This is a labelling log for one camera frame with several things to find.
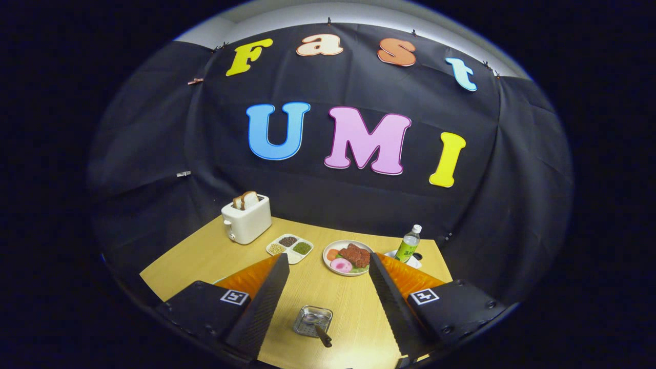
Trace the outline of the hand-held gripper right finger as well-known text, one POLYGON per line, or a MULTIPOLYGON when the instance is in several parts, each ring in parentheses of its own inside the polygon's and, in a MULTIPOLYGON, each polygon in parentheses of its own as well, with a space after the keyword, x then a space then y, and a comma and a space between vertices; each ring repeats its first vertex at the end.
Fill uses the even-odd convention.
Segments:
POLYGON ((507 306, 472 283, 442 282, 379 253, 370 270, 401 354, 444 357, 473 341, 507 313, 507 306))

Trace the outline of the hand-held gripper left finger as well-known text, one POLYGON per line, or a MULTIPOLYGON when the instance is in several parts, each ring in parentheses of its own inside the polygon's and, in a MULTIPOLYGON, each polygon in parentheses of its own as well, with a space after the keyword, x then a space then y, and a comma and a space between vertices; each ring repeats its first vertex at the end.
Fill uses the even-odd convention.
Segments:
POLYGON ((256 359, 288 275, 288 255, 277 254, 218 283, 190 283, 155 310, 208 350, 256 359))

